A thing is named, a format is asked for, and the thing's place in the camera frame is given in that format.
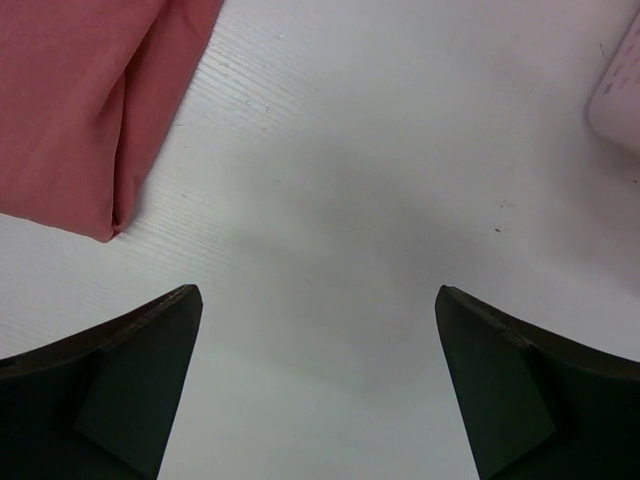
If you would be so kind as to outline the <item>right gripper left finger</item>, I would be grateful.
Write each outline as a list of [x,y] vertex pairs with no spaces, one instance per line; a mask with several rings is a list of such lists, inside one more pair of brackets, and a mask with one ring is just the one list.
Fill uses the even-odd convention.
[[182,285],[2,359],[2,478],[157,478],[202,310],[198,287]]

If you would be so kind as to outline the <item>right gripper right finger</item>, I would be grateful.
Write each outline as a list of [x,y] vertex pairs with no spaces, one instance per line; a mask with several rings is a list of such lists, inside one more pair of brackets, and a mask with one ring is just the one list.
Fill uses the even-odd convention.
[[480,478],[638,478],[637,362],[452,286],[435,317]]

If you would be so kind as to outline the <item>salmon pink t-shirt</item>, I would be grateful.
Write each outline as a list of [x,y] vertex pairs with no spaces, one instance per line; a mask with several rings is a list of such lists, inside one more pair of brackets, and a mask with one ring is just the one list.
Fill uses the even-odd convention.
[[5,1],[1,210],[106,242],[204,53],[218,1]]

